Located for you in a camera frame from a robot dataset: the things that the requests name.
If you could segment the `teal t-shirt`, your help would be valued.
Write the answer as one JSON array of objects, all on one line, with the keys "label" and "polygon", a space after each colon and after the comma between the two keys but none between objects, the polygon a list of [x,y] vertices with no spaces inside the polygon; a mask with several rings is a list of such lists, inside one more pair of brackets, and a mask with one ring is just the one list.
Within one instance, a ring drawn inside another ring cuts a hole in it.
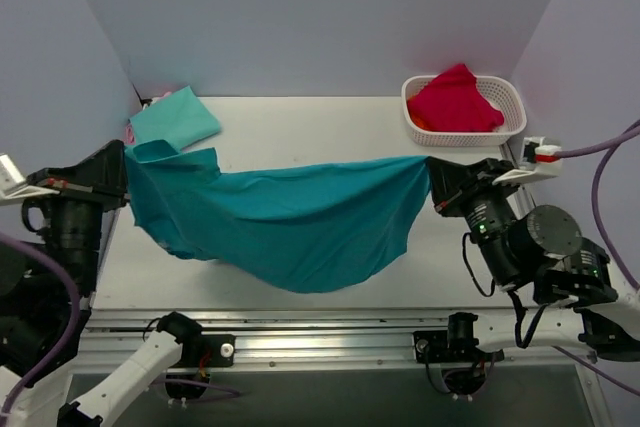
[{"label": "teal t-shirt", "polygon": [[135,223],[168,254],[272,286],[326,293],[405,254],[431,185],[422,156],[225,173],[212,148],[125,151]]}]

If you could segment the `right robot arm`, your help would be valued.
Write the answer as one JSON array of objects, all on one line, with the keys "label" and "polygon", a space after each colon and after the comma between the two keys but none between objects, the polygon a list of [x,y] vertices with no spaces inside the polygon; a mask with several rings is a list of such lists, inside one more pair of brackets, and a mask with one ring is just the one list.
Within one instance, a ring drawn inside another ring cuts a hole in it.
[{"label": "right robot arm", "polygon": [[516,292],[531,284],[540,307],[565,303],[581,315],[584,330],[578,339],[598,356],[638,360],[638,341],[619,322],[594,310],[621,297],[612,285],[605,250],[583,237],[573,217],[559,207],[541,205],[522,218],[515,216],[507,199],[527,174],[497,159],[463,165],[429,158],[425,164],[435,210],[443,217],[464,218],[495,286],[513,300],[518,320],[525,309]]}]

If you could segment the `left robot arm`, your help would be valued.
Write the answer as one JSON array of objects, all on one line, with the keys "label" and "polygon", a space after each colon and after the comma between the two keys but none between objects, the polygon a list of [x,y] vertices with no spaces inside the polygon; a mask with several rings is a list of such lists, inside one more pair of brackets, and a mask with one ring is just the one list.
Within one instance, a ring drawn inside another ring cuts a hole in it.
[{"label": "left robot arm", "polygon": [[1,157],[1,203],[21,207],[41,243],[1,237],[1,423],[110,426],[163,372],[200,362],[201,326],[161,317],[98,387],[66,402],[66,378],[91,316],[103,216],[129,201],[125,145],[108,142],[78,164],[23,176]]}]

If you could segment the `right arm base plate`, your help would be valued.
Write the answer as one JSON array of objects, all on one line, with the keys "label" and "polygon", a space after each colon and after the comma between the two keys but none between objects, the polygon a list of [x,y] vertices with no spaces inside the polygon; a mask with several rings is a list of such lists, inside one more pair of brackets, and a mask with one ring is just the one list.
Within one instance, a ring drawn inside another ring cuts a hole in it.
[{"label": "right arm base plate", "polygon": [[501,362],[502,350],[483,352],[474,344],[450,344],[445,330],[414,331],[414,355],[420,364]]}]

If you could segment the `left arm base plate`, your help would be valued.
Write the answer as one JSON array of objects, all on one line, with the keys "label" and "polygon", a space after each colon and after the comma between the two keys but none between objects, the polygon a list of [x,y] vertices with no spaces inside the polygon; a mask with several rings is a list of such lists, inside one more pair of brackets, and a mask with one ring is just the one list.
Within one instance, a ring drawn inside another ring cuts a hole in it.
[{"label": "left arm base plate", "polygon": [[234,364],[236,337],[231,334],[205,334],[187,340],[174,368],[227,368]]}]

